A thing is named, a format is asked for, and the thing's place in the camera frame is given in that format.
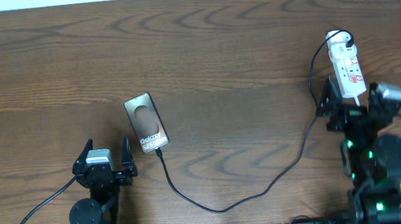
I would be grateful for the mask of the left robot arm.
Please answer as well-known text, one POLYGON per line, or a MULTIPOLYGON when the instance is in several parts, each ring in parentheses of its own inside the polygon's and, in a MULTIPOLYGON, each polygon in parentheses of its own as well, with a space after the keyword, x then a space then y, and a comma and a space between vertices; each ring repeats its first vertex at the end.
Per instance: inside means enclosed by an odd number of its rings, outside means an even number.
POLYGON ((121 155, 123 168, 116 171, 110 150, 94 150, 92 140, 86 142, 72 172, 76 182, 89 190, 90 197, 74 204, 69 213, 71 224, 117 224, 120 188, 131 185, 137 176, 126 138, 121 155))

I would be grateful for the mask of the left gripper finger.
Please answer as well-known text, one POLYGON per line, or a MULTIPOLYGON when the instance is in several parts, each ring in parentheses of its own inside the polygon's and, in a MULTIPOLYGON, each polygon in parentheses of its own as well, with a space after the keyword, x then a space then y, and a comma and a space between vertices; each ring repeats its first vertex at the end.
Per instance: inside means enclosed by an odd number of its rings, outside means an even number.
POLYGON ((72 172, 73 174, 83 174, 84 170, 86 169, 86 159, 88 153, 93 149, 93 142, 92 139, 89 139, 85 147, 83 148, 81 154, 78 156, 77 160, 74 162, 74 165, 72 167, 72 172))
POLYGON ((131 148, 129 147, 129 140, 128 137, 123 139, 123 146, 122 146, 122 157, 121 163, 127 171, 136 171, 136 165, 131 154, 131 148))

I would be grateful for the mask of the white power strip socket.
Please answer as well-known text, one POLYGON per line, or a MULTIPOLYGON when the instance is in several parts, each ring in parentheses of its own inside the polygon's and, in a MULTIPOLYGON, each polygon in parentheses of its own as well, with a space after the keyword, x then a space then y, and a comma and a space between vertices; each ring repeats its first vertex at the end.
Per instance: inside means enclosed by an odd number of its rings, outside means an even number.
POLYGON ((336 80, 344 99, 358 99, 366 91, 357 47, 353 37, 344 30, 332 30, 327 33, 329 59, 332 61, 336 80))

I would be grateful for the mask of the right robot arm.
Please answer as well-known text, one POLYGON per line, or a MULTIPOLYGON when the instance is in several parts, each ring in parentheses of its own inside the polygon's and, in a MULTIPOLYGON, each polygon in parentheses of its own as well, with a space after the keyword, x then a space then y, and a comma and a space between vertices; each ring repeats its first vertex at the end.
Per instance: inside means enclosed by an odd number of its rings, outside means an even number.
POLYGON ((327 224, 401 224, 401 137, 380 133, 401 109, 401 89, 373 82, 362 106, 345 104, 331 78, 323 88, 316 115, 328 117, 328 131, 343 132, 342 164, 354 185, 350 209, 332 215, 327 224))

